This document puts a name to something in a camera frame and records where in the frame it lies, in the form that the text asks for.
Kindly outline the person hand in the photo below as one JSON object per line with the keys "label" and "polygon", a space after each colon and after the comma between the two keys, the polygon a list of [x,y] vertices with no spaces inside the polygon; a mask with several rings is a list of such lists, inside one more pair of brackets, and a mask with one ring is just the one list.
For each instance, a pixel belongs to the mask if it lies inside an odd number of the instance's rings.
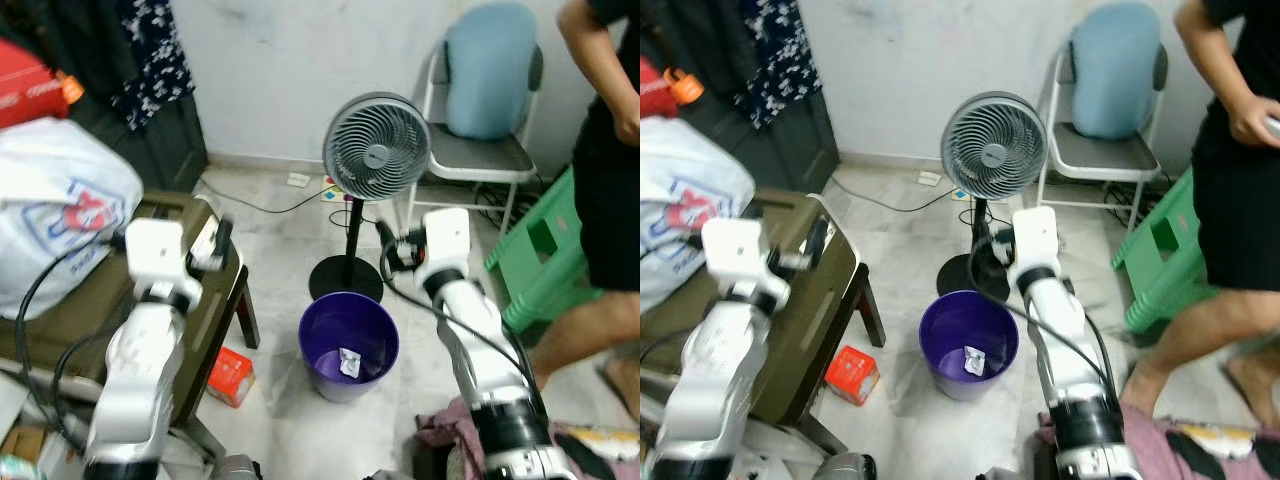
{"label": "person hand", "polygon": [[639,147],[640,145],[640,97],[631,92],[618,100],[611,100],[609,110],[613,116],[614,134],[623,145]]}
{"label": "person hand", "polygon": [[1279,141],[1268,128],[1268,122],[1279,114],[1279,102],[1244,92],[1222,101],[1228,110],[1231,136],[1251,147],[1279,148]]}

